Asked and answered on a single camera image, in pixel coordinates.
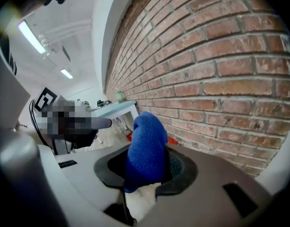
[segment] blue cloth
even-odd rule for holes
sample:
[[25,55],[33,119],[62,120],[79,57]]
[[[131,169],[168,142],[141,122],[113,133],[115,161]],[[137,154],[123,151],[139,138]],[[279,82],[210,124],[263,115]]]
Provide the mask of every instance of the blue cloth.
[[125,192],[134,192],[164,179],[167,142],[167,132],[154,115],[143,112],[134,120],[126,159]]

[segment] ceiling light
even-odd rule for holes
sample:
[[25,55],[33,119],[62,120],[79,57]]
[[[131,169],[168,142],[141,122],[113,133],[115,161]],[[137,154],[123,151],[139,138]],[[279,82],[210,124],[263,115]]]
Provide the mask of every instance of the ceiling light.
[[66,69],[61,70],[61,73],[63,73],[69,79],[73,78],[73,76],[69,72],[67,72]]
[[32,44],[32,46],[40,53],[43,54],[46,52],[44,47],[41,45],[41,43],[37,40],[35,35],[31,32],[30,28],[28,27],[27,23],[25,21],[22,21],[18,25],[18,29],[21,31],[23,36],[29,41],[29,43]]

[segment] brick wall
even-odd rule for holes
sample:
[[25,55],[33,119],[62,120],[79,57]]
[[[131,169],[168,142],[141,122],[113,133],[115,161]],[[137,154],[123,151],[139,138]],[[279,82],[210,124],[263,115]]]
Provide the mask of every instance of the brick wall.
[[107,96],[122,90],[183,146],[258,175],[290,129],[290,38],[281,19],[265,0],[132,7],[111,54]]

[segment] black slot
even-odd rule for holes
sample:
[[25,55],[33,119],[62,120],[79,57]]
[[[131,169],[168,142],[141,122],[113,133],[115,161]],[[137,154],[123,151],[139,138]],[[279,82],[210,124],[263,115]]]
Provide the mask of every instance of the black slot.
[[72,165],[75,165],[75,164],[77,164],[76,161],[70,160],[70,161],[60,162],[59,166],[60,166],[60,168],[64,168],[64,167],[72,166]]
[[240,216],[247,217],[257,209],[257,205],[246,195],[246,193],[235,183],[223,185],[226,193],[234,203]]

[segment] red object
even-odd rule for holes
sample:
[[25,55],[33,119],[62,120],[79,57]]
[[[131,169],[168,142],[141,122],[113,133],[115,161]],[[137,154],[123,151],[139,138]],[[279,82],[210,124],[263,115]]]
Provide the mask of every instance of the red object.
[[[126,135],[126,138],[129,142],[132,141],[132,132]],[[178,145],[178,141],[168,136],[168,143],[173,145]]]

